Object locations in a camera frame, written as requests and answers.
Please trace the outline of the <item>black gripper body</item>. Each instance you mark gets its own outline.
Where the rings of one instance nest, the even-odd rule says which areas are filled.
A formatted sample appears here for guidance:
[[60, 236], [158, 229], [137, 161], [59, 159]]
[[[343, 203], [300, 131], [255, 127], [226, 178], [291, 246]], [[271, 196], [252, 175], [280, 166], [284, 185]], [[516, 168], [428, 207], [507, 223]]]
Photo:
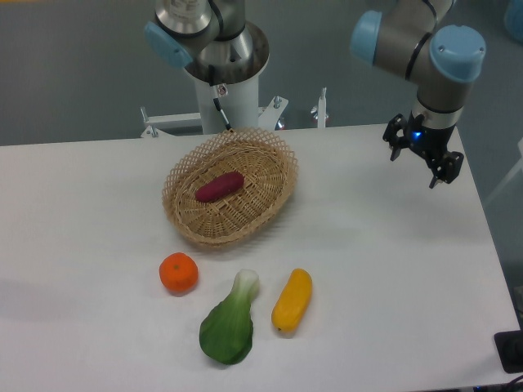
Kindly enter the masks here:
[[425, 117], [422, 114], [414, 117], [409, 115], [404, 138], [407, 147], [425, 160], [440, 160], [448, 151], [447, 144], [455, 125], [447, 128], [430, 128], [422, 125]]

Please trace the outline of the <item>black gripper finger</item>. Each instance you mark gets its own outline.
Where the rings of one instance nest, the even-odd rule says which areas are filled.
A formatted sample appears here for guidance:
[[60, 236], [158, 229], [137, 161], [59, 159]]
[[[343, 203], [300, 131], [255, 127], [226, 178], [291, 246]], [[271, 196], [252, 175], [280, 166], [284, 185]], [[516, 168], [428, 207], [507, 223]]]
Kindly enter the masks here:
[[382, 139], [389, 144], [391, 161], [395, 161], [400, 156], [401, 151], [410, 146], [409, 140], [404, 134], [407, 125], [407, 120], [402, 114], [397, 114], [387, 124]]
[[446, 151], [438, 159], [428, 158], [426, 163], [432, 173], [429, 188], [439, 183], [451, 184], [459, 176], [463, 161], [464, 154], [457, 151]]

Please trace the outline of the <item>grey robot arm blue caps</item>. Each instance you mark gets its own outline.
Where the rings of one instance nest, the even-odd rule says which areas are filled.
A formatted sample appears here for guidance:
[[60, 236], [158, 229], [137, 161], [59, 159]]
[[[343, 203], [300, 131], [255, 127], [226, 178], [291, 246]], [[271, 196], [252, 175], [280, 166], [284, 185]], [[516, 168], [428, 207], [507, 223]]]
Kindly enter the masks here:
[[[432, 183], [451, 183], [463, 155], [447, 144], [481, 73], [485, 40], [467, 26], [441, 26], [451, 1], [399, 1], [388, 13], [365, 12], [350, 50], [362, 61], [412, 82], [417, 98], [383, 138], [391, 155], [404, 149], [423, 159]], [[155, 54], [193, 80], [203, 132], [241, 127], [274, 130], [287, 106], [276, 97], [258, 106], [258, 78], [269, 60], [266, 35], [247, 21], [242, 1], [159, 1], [145, 25]]]

